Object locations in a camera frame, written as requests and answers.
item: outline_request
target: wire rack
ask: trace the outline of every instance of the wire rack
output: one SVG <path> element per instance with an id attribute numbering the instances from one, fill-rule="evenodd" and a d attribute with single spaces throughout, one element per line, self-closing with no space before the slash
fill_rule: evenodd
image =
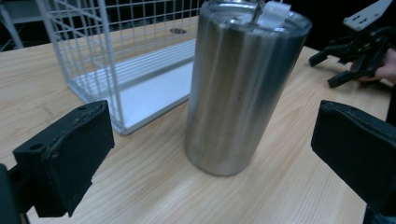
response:
<path id="1" fill-rule="evenodd" d="M 36 0 L 68 86 L 132 133 L 188 99 L 205 0 Z"/>

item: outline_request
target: tumbler lid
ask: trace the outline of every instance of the tumbler lid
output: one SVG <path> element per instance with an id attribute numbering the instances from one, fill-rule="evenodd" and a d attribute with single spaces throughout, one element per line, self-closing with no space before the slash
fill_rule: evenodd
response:
<path id="1" fill-rule="evenodd" d="M 253 21 L 256 4 L 240 0 L 212 0 L 205 2 L 201 14 L 205 14 L 220 27 L 258 35 L 306 35 L 312 22 L 305 16 L 291 11 L 276 2 L 263 6 L 260 17 Z"/>

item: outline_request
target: metal cylinder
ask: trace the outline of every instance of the metal cylinder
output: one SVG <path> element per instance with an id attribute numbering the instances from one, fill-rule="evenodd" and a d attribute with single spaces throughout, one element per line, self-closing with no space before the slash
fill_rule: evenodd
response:
<path id="1" fill-rule="evenodd" d="M 277 27 L 251 23 L 254 9 L 209 1 L 200 11 L 185 147 L 212 175 L 249 165 L 311 27 L 295 12 Z"/>

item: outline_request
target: stainless steel tumbler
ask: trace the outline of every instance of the stainless steel tumbler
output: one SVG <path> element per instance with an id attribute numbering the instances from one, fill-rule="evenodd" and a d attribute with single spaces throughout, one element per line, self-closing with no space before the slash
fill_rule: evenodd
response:
<path id="1" fill-rule="evenodd" d="M 185 147 L 212 175 L 249 165 L 311 28 L 292 11 L 268 27 L 255 8 L 209 1 L 200 11 Z"/>

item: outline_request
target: human hand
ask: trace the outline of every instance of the human hand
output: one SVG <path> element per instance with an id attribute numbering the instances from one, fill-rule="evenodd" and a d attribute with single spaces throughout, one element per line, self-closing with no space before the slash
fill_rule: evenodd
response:
<path id="1" fill-rule="evenodd" d="M 388 49 L 383 65 L 376 69 L 374 77 L 360 77 L 358 81 L 374 81 L 382 78 L 396 84 L 396 49 Z"/>

